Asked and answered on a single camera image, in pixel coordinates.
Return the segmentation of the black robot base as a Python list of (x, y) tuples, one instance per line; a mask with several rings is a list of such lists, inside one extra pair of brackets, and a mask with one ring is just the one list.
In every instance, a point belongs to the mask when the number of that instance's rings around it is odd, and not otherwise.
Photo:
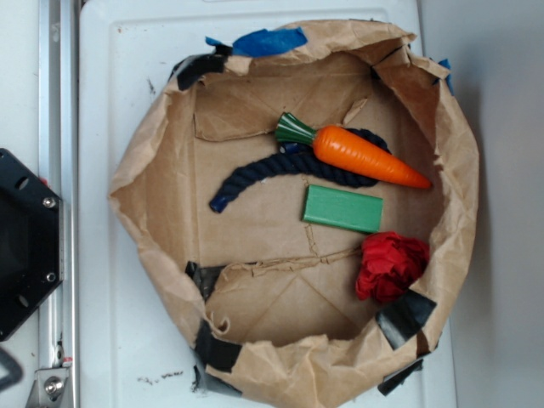
[(61, 199), (1, 149), (1, 340), (60, 284)]

